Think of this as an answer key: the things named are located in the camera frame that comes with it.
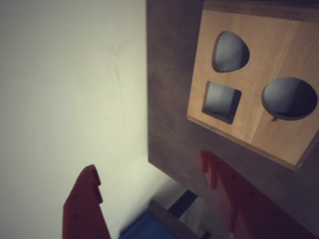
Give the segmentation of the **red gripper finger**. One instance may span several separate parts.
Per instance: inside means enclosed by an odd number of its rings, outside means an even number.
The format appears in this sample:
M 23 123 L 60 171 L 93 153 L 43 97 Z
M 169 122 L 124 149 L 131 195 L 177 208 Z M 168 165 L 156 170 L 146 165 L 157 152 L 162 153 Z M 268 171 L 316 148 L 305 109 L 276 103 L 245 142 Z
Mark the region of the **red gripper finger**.
M 63 205 L 63 239 L 109 239 L 100 204 L 101 181 L 95 165 L 86 166 L 77 177 Z
M 235 239 L 316 238 L 227 162 L 207 150 L 199 152 L 199 159 L 224 224 Z

